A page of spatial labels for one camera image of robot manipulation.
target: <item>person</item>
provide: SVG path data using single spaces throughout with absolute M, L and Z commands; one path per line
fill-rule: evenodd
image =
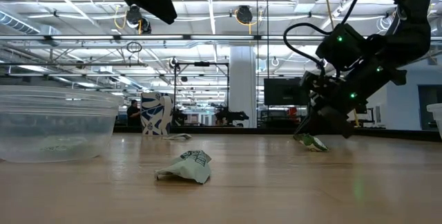
M 127 125 L 130 127 L 141 126 L 141 111 L 138 108 L 137 100 L 132 100 L 131 106 L 127 108 Z

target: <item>desk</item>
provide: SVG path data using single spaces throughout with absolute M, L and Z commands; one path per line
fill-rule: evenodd
M 290 136 L 122 133 L 87 161 L 0 162 L 0 223 L 440 223 L 441 144 L 320 138 L 329 153 Z M 154 180 L 189 149 L 213 159 L 205 185 Z

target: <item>red object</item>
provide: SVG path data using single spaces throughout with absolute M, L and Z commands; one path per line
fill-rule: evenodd
M 289 115 L 290 116 L 295 116 L 297 112 L 298 112 L 298 109 L 296 107 L 289 108 Z

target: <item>yellow cable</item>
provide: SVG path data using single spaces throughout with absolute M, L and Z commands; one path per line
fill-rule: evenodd
M 141 35 L 141 23 L 142 20 L 138 20 L 138 34 Z
M 334 29 L 332 10 L 330 10 L 330 1 L 329 0 L 325 1 L 327 2 L 327 11 L 329 13 L 331 29 Z M 356 113 L 356 109 L 353 109 L 353 114 L 354 114 L 354 121 L 356 123 L 356 127 L 359 127 L 359 119 L 358 119 L 358 114 Z
M 115 16 L 117 16 L 118 8 L 119 8 L 119 6 L 117 6 L 117 10 L 115 11 Z M 117 28 L 119 28 L 120 30 L 121 30 L 121 29 L 124 29 L 124 27 L 126 27 L 126 16 L 127 16 L 127 11 L 124 12 L 124 23 L 123 23 L 123 27 L 120 27 L 120 26 L 117 24 L 117 18 L 114 18 L 114 19 L 113 19 L 113 22 L 115 23 L 115 26 L 117 26 Z
M 241 24 L 241 25 L 243 25 L 243 26 L 248 26 L 249 27 L 249 35 L 251 35 L 251 26 L 252 25 L 255 25 L 255 24 L 257 24 L 259 21 L 261 21 L 260 20 L 260 18 L 262 17 L 262 11 L 260 10 L 260 16 L 258 17 L 258 20 L 256 20 L 256 22 L 254 22 L 254 23 L 252 23 L 252 24 L 244 24 L 244 23 L 241 23 L 241 21 L 238 19 L 238 10 L 235 10 L 235 19 L 236 19 L 236 21 L 239 23 L 239 24 Z
M 330 1 L 329 0 L 325 0 L 327 2 L 327 10 L 329 12 L 329 18 L 330 18 L 330 24 L 331 24 L 331 28 L 334 29 L 334 23 L 333 23 L 333 17 L 332 17 L 332 10 L 330 10 Z

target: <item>blue and white paper cup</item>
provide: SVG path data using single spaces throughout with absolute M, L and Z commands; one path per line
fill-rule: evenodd
M 167 136 L 171 131 L 173 94 L 142 93 L 141 97 L 143 135 Z

